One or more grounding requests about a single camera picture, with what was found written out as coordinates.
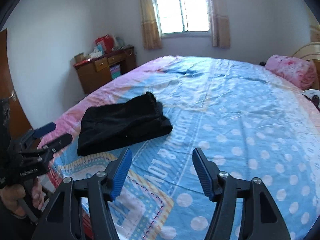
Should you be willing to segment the left hand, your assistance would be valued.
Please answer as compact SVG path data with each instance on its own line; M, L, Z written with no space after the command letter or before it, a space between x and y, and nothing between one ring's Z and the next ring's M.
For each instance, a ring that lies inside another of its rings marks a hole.
M31 189L33 207L41 210L44 205L44 196L42 193L42 185L38 177L34 179ZM23 207L20 206L18 200L25 197L25 189L22 185L6 186L1 189L1 201L4 206L18 217L26 215Z

